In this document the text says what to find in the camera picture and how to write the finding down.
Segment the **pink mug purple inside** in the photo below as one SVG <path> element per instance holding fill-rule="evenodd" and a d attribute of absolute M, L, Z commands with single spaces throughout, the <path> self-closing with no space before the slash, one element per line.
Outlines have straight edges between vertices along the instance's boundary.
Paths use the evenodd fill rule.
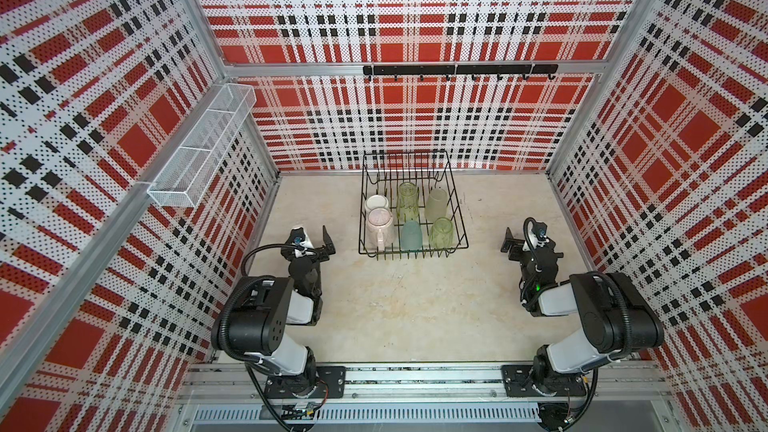
<path fill-rule="evenodd" d="M 377 252 L 385 252 L 393 242 L 394 216 L 387 208 L 372 209 L 367 214 L 366 227 L 369 241 Z"/>

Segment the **white mug red inside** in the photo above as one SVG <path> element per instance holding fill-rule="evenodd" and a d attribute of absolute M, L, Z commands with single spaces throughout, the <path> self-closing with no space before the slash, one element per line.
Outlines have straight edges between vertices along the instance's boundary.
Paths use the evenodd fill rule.
<path fill-rule="evenodd" d="M 364 208 L 367 213 L 378 208 L 388 209 L 389 207 L 389 199 L 386 196 L 380 194 L 371 195 L 364 201 Z"/>

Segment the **pale green glass cup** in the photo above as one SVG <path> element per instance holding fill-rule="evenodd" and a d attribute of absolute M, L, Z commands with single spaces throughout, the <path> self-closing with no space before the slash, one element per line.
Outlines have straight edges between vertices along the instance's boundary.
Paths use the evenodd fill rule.
<path fill-rule="evenodd" d="M 425 217 L 427 222 L 436 222 L 444 218 L 447 212 L 449 193 L 441 188 L 434 187 L 429 191 L 425 204 Z"/>

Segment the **teal textured glass cup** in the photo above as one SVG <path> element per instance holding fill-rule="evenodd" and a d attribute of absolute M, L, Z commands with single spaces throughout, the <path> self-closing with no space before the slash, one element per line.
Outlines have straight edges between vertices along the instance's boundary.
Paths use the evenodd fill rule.
<path fill-rule="evenodd" d="M 423 247 L 421 225 L 417 220 L 404 223 L 400 231 L 400 248 L 405 252 L 416 252 Z"/>

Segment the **green patterned glass cup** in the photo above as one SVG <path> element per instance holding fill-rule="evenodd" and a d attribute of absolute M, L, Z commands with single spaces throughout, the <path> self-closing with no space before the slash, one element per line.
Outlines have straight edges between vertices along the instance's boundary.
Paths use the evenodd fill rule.
<path fill-rule="evenodd" d="M 398 186 L 396 212 L 401 224 L 409 220 L 420 221 L 419 188 L 413 182 L 403 182 Z"/>

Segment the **black wire dish rack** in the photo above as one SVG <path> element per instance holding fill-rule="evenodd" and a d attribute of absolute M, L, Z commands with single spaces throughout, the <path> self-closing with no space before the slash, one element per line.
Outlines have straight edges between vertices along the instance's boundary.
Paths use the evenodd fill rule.
<path fill-rule="evenodd" d="M 446 150 L 364 154 L 359 254 L 382 260 L 441 258 L 468 247 Z"/>

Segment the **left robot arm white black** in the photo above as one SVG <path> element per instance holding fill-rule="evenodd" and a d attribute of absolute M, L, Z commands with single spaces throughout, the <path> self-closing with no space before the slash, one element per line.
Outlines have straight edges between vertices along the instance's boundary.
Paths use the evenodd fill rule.
<path fill-rule="evenodd" d="M 314 352 L 292 339 L 287 328 L 314 326 L 321 317 L 321 264 L 336 253 L 326 228 L 322 240 L 316 247 L 302 227 L 295 227 L 285 242 L 247 252 L 240 266 L 242 278 L 211 331 L 215 349 L 295 397 L 311 395 L 320 383 Z M 288 262 L 286 277 L 248 274 L 248 261 L 268 250 L 278 250 Z"/>

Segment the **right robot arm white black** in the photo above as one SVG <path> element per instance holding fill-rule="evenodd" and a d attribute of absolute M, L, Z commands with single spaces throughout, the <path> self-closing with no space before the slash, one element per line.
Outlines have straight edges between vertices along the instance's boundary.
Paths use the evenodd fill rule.
<path fill-rule="evenodd" d="M 575 332 L 537 349 L 521 388 L 556 396 L 575 389 L 574 382 L 589 372 L 663 344 L 660 319 L 627 275 L 588 271 L 557 279 L 564 254 L 545 223 L 527 218 L 521 238 L 507 229 L 501 251 L 520 265 L 524 310 L 533 317 L 579 318 Z"/>

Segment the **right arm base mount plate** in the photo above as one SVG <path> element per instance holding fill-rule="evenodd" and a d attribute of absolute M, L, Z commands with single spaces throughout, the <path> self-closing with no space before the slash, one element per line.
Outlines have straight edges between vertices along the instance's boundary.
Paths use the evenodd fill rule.
<path fill-rule="evenodd" d="M 502 383 L 508 397 L 585 397 L 586 386 L 577 374 L 550 373 L 544 377 L 531 364 L 501 367 Z"/>

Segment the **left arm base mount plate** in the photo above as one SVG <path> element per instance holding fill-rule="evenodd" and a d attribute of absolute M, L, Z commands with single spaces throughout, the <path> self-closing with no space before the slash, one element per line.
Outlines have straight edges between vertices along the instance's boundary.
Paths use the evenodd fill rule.
<path fill-rule="evenodd" d="M 344 366 L 309 366 L 293 376 L 270 376 L 264 386 L 268 399 L 341 398 L 345 389 Z"/>

